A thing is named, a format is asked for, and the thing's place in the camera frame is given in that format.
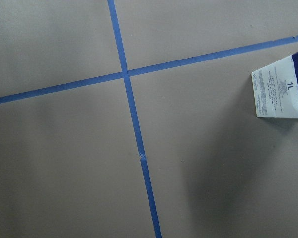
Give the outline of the blue white milk carton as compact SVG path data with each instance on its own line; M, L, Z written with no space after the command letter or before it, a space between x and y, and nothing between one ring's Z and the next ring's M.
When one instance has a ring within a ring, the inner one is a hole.
M256 116L298 119L298 52L251 73Z

